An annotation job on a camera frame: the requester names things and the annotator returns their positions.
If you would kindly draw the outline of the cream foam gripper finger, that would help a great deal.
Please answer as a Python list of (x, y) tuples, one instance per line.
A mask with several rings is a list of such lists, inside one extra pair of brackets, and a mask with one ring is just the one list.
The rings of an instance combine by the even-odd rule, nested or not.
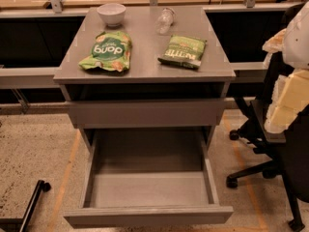
[(281, 133), (309, 104), (309, 71), (295, 70), (289, 76), (280, 75), (271, 99), (264, 127), (267, 132)]
[(286, 29), (282, 29), (263, 44), (262, 50), (267, 53), (263, 62), (264, 68), (267, 68), (269, 66), (272, 55), (274, 53), (280, 52), (283, 49), (283, 40), (285, 33)]

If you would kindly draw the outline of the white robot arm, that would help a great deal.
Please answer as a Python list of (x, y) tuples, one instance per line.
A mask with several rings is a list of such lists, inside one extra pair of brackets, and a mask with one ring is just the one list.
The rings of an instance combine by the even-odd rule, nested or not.
[(283, 62), (294, 68), (275, 81), (264, 128), (270, 133), (281, 133), (309, 104), (309, 2), (295, 17), (263, 45), (268, 53), (282, 52)]

